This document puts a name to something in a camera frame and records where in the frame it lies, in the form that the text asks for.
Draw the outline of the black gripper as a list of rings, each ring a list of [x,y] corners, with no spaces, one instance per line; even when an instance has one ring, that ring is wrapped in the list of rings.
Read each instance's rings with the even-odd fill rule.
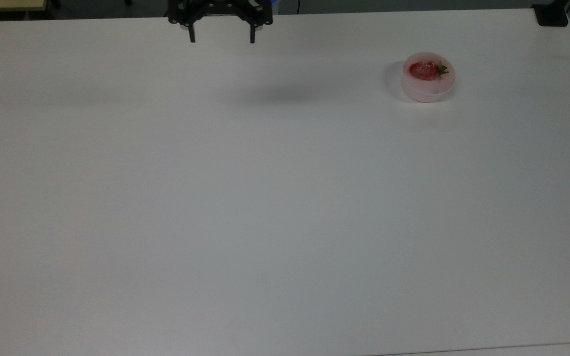
[[[256,32],[271,25],[271,0],[169,0],[168,22],[188,31],[190,42],[196,42],[194,24],[201,16],[234,15],[249,24],[250,43],[255,43]]]

